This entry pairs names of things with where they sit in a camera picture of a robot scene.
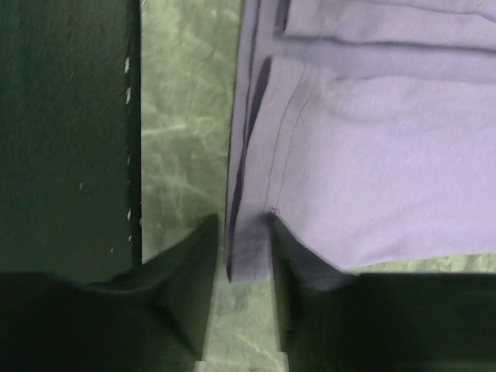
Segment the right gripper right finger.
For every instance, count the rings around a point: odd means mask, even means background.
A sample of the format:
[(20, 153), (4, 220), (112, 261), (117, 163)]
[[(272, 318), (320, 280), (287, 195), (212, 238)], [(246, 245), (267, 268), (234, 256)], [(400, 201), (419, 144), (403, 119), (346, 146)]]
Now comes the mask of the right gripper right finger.
[(492, 274), (349, 274), (270, 217), (279, 344), (291, 371), (493, 371)]

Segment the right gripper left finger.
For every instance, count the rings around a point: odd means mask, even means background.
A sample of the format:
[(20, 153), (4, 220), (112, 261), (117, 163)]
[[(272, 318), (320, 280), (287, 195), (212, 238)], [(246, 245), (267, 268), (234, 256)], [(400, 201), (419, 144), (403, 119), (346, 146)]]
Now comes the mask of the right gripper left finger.
[(108, 281), (1, 275), (3, 371), (192, 371), (202, 360), (218, 218)]

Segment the purple t shirt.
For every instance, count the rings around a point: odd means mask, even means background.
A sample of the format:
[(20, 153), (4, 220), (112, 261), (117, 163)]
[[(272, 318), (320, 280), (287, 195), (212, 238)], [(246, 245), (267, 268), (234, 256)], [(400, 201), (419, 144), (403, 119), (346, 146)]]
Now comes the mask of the purple t shirt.
[(493, 1), (247, 1), (232, 117), (231, 281), (495, 251)]

